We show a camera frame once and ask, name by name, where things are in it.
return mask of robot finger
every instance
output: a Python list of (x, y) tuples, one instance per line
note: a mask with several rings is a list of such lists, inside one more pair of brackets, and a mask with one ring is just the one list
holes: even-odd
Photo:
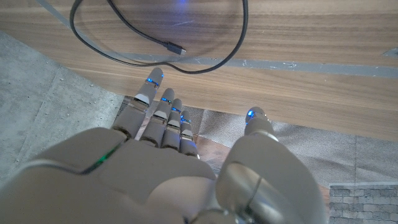
[(141, 86), (137, 95), (118, 116), (112, 128), (123, 132), (127, 138), (134, 138), (144, 121), (146, 111), (154, 100), (157, 89), (163, 80), (163, 71), (155, 68)]
[(263, 134), (275, 141), (278, 141), (267, 115), (260, 107), (257, 106), (248, 111), (246, 115), (246, 127), (244, 129), (244, 135), (253, 134)]
[(167, 118), (172, 110), (172, 103), (174, 102), (174, 91), (168, 88), (164, 91), (159, 104), (148, 125), (146, 126), (140, 141), (145, 141), (147, 144), (160, 147), (162, 137), (167, 125)]
[(187, 156), (195, 156), (199, 159), (197, 146), (193, 142), (191, 120), (188, 111), (183, 111), (181, 115), (180, 152)]
[(171, 148), (176, 151), (180, 148), (180, 122), (181, 122), (182, 102), (175, 99), (167, 120), (161, 148)]

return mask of concrete floor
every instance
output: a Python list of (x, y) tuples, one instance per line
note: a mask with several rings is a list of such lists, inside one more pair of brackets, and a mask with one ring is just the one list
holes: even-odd
[(0, 32), (0, 183), (41, 150), (110, 127), (123, 96), (110, 93)]
[[(0, 48), (0, 183), (41, 150), (82, 130), (111, 126), (123, 96), (103, 90), (3, 32)], [(244, 116), (186, 110), (194, 132), (205, 138), (231, 147), (243, 135)], [(398, 142), (272, 124), (280, 142), (325, 187), (331, 182), (398, 181)], [(209, 163), (215, 171), (222, 165), (220, 160)]]

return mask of brick wall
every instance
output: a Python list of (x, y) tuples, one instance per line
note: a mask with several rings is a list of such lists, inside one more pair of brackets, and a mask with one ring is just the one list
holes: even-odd
[(398, 224), (398, 183), (330, 185), (329, 224)]

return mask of wooden tabletop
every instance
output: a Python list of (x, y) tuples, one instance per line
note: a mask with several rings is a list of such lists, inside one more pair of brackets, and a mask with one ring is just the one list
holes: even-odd
[[(47, 9), (38, 2), (46, 3)], [(113, 62), (80, 43), (66, 26), (72, 3), (3, 1), (0, 28), (109, 91), (135, 95), (152, 69)], [(189, 70), (209, 67), (200, 63), (201, 58), (224, 58), (241, 31), (238, 0), (115, 0), (115, 4), (141, 31), (186, 48), (187, 56), (199, 62), (176, 64)], [(251, 0), (249, 13), (247, 36), (234, 57), (243, 64), (367, 65), (397, 72), (398, 59), (383, 56), (398, 47), (396, 0)], [(173, 55), (129, 30), (105, 0), (83, 1), (76, 26), (105, 51), (149, 58)], [(203, 75), (161, 68), (165, 78), (160, 92), (171, 87), (188, 106), (236, 114), (260, 106), (273, 120), (398, 141), (398, 78), (245, 64)]]

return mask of black cable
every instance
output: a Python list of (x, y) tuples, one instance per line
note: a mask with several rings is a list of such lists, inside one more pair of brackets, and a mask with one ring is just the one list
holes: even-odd
[(166, 43), (166, 42), (163, 42), (163, 41), (158, 40), (158, 39), (156, 39), (156, 38), (154, 38), (154, 37), (151, 37), (151, 36), (149, 36), (149, 35), (147, 35), (147, 34), (141, 32), (141, 31), (139, 31), (138, 29), (136, 29), (134, 26), (132, 26), (132, 25), (129, 23), (129, 21), (127, 21), (127, 20), (124, 18), (124, 16), (121, 14), (121, 12), (119, 11), (119, 9), (114, 5), (114, 3), (113, 3), (112, 0), (107, 0), (107, 2), (108, 2), (108, 4), (111, 6), (111, 8), (113, 9), (114, 13), (116, 13), (116, 15), (119, 17), (119, 19), (120, 19), (121, 21), (123, 21), (124, 24), (125, 24), (126, 26), (128, 26), (128, 28), (130, 28), (131, 30), (133, 30), (133, 31), (136, 32), (137, 34), (141, 35), (142, 37), (147, 38), (148, 40), (151, 40), (151, 41), (153, 41), (153, 42), (155, 42), (155, 43), (157, 43), (157, 44), (163, 45), (164, 47), (167, 46), (167, 43)]
[(85, 41), (80, 36), (80, 34), (76, 31), (75, 14), (76, 14), (76, 11), (77, 11), (77, 9), (78, 9), (78, 7), (79, 7), (79, 5), (81, 4), (82, 1), (83, 0), (75, 0), (75, 2), (73, 3), (72, 8), (70, 9), (70, 14), (69, 14), (70, 28), (71, 28), (72, 32), (74, 33), (74, 35), (77, 37), (77, 39), (79, 39), (87, 47), (91, 48), (95, 52), (99, 53), (100, 55), (102, 55), (102, 56), (104, 56), (104, 57), (106, 57), (108, 59), (114, 60), (115, 62), (123, 63), (125, 65), (134, 66), (134, 67), (152, 67), (152, 66), (166, 65), (166, 66), (169, 66), (169, 67), (172, 67), (172, 68), (176, 69), (179, 72), (182, 72), (182, 73), (185, 73), (185, 74), (190, 74), (190, 75), (202, 74), (202, 73), (206, 73), (206, 72), (212, 72), (212, 71), (216, 70), (217, 68), (220, 68), (221, 66), (223, 66), (229, 60), (231, 60), (231, 58), (236, 54), (236, 52), (239, 50), (240, 46), (242, 45), (243, 40), (244, 40), (244, 36), (246, 35), (246, 30), (248, 29), (248, 20), (249, 20), (248, 0), (242, 0), (242, 2), (243, 2), (243, 25), (242, 25), (241, 36), (239, 37), (238, 43), (236, 44), (235, 48), (220, 63), (218, 63), (218, 64), (216, 64), (216, 65), (214, 65), (214, 66), (212, 66), (210, 68), (206, 68), (206, 69), (203, 69), (203, 70), (197, 70), (197, 71), (187, 71), (187, 70), (178, 68), (177, 66), (175, 66), (175, 65), (173, 65), (171, 63), (168, 63), (168, 62), (154, 62), (154, 63), (139, 62), (139, 63), (131, 63), (131, 62), (126, 62), (126, 61), (114, 58), (114, 57), (112, 57), (112, 56), (110, 56), (110, 55), (98, 50), (97, 48), (95, 48), (91, 44), (89, 44), (87, 41)]

